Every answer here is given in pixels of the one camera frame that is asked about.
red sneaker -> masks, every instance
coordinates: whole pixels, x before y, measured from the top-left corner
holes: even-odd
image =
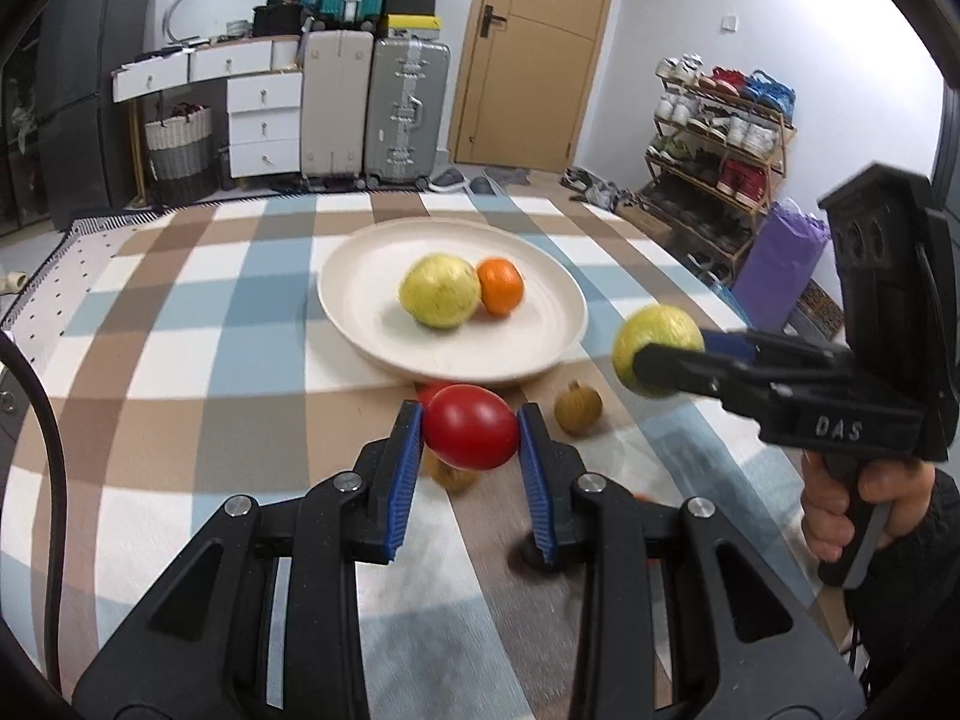
[[[741,182],[736,191],[736,199],[745,205],[760,205],[763,196],[767,193],[767,175],[759,167],[734,163],[740,173]]]
[[[723,172],[720,173],[720,180],[717,181],[717,189],[728,197],[733,197],[743,180],[737,165],[739,163],[736,159],[728,159],[723,166]]]
[[[724,68],[713,68],[713,74],[709,77],[701,76],[700,85],[704,89],[710,89],[717,92],[723,92],[725,95],[740,94],[740,90],[747,85],[747,79],[744,74],[738,70],[725,70]]]

purple bag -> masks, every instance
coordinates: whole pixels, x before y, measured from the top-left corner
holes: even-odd
[[[733,285],[733,296],[757,330],[784,328],[829,240],[824,220],[795,205],[778,202],[770,209]]]

silver suitcase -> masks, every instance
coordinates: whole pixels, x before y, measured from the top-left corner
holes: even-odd
[[[367,32],[307,35],[301,110],[301,172],[307,178],[362,172],[372,56]]]
[[[426,189],[437,158],[450,49],[442,43],[388,38],[373,50],[367,186],[413,184]]]

beige suitcase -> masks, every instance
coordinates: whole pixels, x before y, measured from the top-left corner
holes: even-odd
[[[311,32],[304,47],[301,172],[359,177],[373,58],[368,32]]]

red tomato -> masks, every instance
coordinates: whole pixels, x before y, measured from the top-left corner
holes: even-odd
[[[520,446],[520,423],[506,402],[471,384],[445,386],[424,409],[424,440],[455,469],[489,471]]]
[[[433,400],[434,395],[447,386],[450,386],[450,382],[433,382],[432,384],[428,384],[416,394],[416,399],[426,408],[430,405],[430,401]]]

